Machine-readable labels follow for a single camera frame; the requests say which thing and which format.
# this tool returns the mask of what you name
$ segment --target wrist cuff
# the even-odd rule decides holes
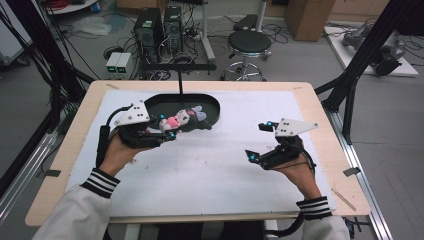
[[[296,203],[306,220],[322,219],[332,216],[327,197],[319,197]]]
[[[107,175],[102,170],[93,168],[90,176],[81,185],[81,187],[86,188],[101,197],[110,198],[113,191],[115,190],[115,187],[118,186],[120,182],[121,181]]]

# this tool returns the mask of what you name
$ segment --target gray floor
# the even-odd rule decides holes
[[[210,3],[209,29],[215,35],[228,35],[232,24],[222,16],[231,15],[234,21],[238,14],[255,13],[254,4],[246,4],[240,9],[228,5],[225,13],[220,12],[217,4]],[[103,11],[95,16],[102,16],[113,12],[113,1],[106,1]],[[61,24],[70,24],[84,16],[94,15],[88,10],[58,16]],[[116,24],[117,28],[108,36],[96,39],[87,34],[78,34],[70,37],[75,48],[89,63],[91,68],[102,79],[107,79],[105,71],[106,60],[103,51],[122,37],[130,37],[132,29],[130,21],[117,21],[109,18],[107,21]],[[285,26],[283,19],[267,18],[264,24],[275,23]],[[314,87],[336,78],[342,71],[342,65],[326,38],[318,42],[296,42],[289,34],[287,44],[275,43],[272,46],[272,56],[267,61],[254,59],[264,72],[268,81],[300,81],[309,82]],[[210,38],[216,54],[218,69],[208,75],[206,72],[193,72],[183,75],[185,80],[219,80],[222,70],[236,61],[228,59],[226,40]],[[197,63],[205,62],[202,47],[198,45],[199,57]],[[415,54],[424,55],[424,51],[415,51]],[[74,51],[71,57],[80,70],[94,77]],[[410,63],[424,64],[409,53],[405,59]],[[356,153],[361,160],[372,190],[387,221],[394,239],[422,239],[424,235],[424,191],[422,190],[422,173],[424,172],[424,110],[421,103],[424,100],[424,67],[416,66],[420,73],[418,77],[377,77],[364,75],[357,86],[357,94],[352,122],[352,141]],[[49,110],[49,88],[45,84],[36,68],[31,65],[22,67],[15,65],[0,72],[0,110],[2,120],[0,124],[2,136],[0,154],[0,173],[11,164],[23,145],[29,139],[36,127]],[[319,96],[325,99],[328,93]],[[40,187],[42,180],[34,178],[19,198],[17,204],[0,226],[0,239],[29,239],[37,230],[27,227],[25,215]],[[359,221],[368,221],[361,217]],[[284,229],[289,221],[279,221],[280,229]],[[375,239],[369,226],[361,226],[362,233],[356,229],[356,239]],[[123,228],[112,226],[114,239],[122,239]],[[298,239],[299,233],[289,239]]]

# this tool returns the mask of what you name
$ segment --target pink plush toy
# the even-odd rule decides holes
[[[178,130],[181,132],[189,132],[194,129],[212,129],[212,126],[206,120],[206,113],[201,112],[202,107],[182,109],[178,113],[159,122],[161,132],[169,130]]]

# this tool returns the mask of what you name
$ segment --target sleeve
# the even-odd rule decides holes
[[[340,216],[333,216],[327,197],[296,203],[305,217],[302,239],[348,240],[349,230]]]
[[[119,182],[93,169],[87,181],[65,193],[33,239],[103,239]]]

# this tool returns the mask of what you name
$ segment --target human hand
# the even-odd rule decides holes
[[[299,157],[295,160],[280,164],[272,170],[286,175],[303,194],[305,200],[321,197],[321,192],[309,168],[309,163],[302,154],[299,154]]]
[[[99,169],[108,175],[114,177],[121,171],[125,165],[131,162],[139,152],[149,150],[150,148],[130,148],[121,142],[119,134],[116,133],[109,142],[105,159]]]

